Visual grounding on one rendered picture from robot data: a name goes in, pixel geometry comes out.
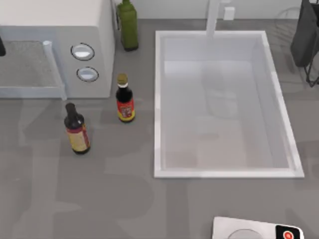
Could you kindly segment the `tall white tap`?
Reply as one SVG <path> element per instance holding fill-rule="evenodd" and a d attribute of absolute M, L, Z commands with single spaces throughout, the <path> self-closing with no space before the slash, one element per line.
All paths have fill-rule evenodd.
<path fill-rule="evenodd" d="M 219 7 L 221 3 L 230 3 L 233 0 L 208 0 L 208 14 L 206 23 L 206 36 L 212 38 L 215 29 L 219 13 Z"/>

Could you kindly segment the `dark bottle with tan label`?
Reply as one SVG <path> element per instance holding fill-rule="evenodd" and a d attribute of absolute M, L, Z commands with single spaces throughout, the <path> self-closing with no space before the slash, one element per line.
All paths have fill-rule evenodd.
<path fill-rule="evenodd" d="M 78 113 L 73 103 L 65 105 L 67 116 L 64 118 L 64 126 L 70 141 L 70 146 L 75 154 L 86 154 L 91 146 L 82 114 Z"/>

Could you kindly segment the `dark bottle with red label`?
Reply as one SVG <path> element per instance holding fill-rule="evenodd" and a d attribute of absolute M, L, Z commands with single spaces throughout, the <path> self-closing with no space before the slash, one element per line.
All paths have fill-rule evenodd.
<path fill-rule="evenodd" d="M 117 114 L 122 122 L 131 122 L 135 118 L 133 91 L 128 85 L 127 74 L 117 76 L 118 89 L 116 91 Z"/>

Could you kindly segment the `white sink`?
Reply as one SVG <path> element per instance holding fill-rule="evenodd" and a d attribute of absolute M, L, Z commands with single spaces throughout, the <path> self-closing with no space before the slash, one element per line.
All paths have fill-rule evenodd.
<path fill-rule="evenodd" d="M 304 178 L 266 32 L 156 32 L 154 176 Z"/>

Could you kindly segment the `white wall socket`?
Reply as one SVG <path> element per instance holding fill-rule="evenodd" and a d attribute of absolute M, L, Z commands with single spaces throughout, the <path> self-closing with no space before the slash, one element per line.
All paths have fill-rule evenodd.
<path fill-rule="evenodd" d="M 235 18 L 235 7 L 227 6 L 224 8 L 223 20 L 234 20 Z"/>

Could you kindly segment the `round microwave knob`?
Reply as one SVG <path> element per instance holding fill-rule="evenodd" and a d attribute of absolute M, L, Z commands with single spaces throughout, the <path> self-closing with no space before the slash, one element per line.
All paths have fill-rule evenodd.
<path fill-rule="evenodd" d="M 95 56 L 95 51 L 90 45 L 80 43 L 71 47 L 71 54 L 77 60 L 88 61 Z"/>
<path fill-rule="evenodd" d="M 77 77 L 84 82 L 94 82 L 99 78 L 99 73 L 92 67 L 80 68 L 76 72 Z"/>

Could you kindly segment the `white kitchen scale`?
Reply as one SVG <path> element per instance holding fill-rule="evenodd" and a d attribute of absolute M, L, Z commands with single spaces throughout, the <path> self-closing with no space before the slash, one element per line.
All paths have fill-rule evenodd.
<path fill-rule="evenodd" d="M 261 221 L 215 217 L 211 239 L 305 239 L 299 227 Z"/>

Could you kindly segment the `pale microwave oven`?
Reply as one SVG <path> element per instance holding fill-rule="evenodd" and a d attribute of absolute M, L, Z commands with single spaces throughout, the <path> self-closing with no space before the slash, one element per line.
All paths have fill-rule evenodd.
<path fill-rule="evenodd" d="M 0 36 L 6 55 L 0 57 L 0 98 L 60 98 L 43 42 L 53 53 L 68 99 L 110 96 L 115 37 L 111 0 L 0 0 Z M 71 47 L 85 43 L 95 56 L 75 59 Z M 77 70 L 99 73 L 84 82 Z"/>

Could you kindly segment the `green bottle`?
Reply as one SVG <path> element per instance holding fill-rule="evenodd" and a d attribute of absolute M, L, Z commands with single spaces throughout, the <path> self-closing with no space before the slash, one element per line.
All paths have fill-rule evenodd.
<path fill-rule="evenodd" d="M 137 11 L 130 0 L 122 0 L 117 5 L 117 16 L 124 50 L 127 52 L 137 50 L 139 47 Z"/>

